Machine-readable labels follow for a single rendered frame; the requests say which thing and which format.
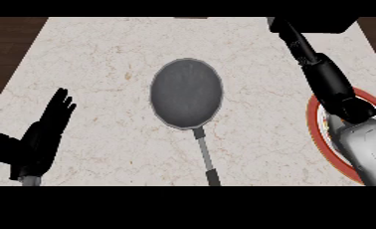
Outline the black appliance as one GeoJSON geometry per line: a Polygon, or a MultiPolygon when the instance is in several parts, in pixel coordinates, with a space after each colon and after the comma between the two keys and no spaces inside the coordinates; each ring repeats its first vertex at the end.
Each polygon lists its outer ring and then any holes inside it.
{"type": "Polygon", "coordinates": [[[284,20],[299,33],[339,34],[356,22],[356,17],[285,17],[284,20]]]}

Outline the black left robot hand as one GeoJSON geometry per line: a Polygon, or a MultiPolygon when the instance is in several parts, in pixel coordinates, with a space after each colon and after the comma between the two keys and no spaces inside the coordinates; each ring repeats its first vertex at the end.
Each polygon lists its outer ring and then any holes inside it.
{"type": "Polygon", "coordinates": [[[0,133],[0,162],[10,165],[10,180],[20,182],[23,176],[42,178],[50,170],[75,108],[67,90],[58,88],[22,138],[0,133]]]}

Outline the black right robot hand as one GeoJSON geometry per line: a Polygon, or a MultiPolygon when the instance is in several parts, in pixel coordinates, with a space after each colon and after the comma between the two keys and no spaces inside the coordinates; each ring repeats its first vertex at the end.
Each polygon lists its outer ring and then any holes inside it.
{"type": "Polygon", "coordinates": [[[314,51],[308,40],[280,17],[266,18],[268,30],[278,34],[322,108],[349,123],[361,123],[376,115],[376,108],[355,96],[350,83],[330,58],[314,51]]]}

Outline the red rimmed white plate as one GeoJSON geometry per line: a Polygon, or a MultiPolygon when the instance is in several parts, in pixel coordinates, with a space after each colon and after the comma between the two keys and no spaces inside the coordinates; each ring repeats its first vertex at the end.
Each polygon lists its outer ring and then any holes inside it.
{"type": "Polygon", "coordinates": [[[306,104],[306,126],[316,149],[336,170],[353,181],[362,183],[349,161],[331,143],[327,125],[327,113],[315,97],[306,104]]]}

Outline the dark grey frying pan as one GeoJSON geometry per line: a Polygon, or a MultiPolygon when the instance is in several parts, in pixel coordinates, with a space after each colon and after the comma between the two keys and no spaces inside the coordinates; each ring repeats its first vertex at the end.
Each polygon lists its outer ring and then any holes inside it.
{"type": "Polygon", "coordinates": [[[204,144],[203,126],[219,110],[221,101],[221,78],[204,61],[182,58],[162,66],[150,84],[153,113],[166,126],[193,132],[209,186],[219,186],[219,179],[204,144]]]}

